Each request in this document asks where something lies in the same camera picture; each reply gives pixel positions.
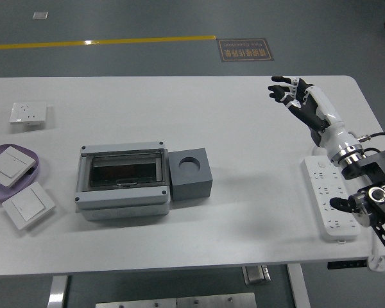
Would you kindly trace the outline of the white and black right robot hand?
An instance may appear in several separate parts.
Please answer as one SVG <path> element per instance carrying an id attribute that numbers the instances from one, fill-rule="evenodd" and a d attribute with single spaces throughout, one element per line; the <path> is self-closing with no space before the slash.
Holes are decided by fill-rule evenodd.
<path id="1" fill-rule="evenodd" d="M 344 121 L 319 87 L 294 76 L 273 76 L 271 80 L 270 98 L 307 125 L 315 145 L 326 150 L 331 162 L 340 165 L 350 155 L 363 154 L 360 142 L 346 131 Z"/>

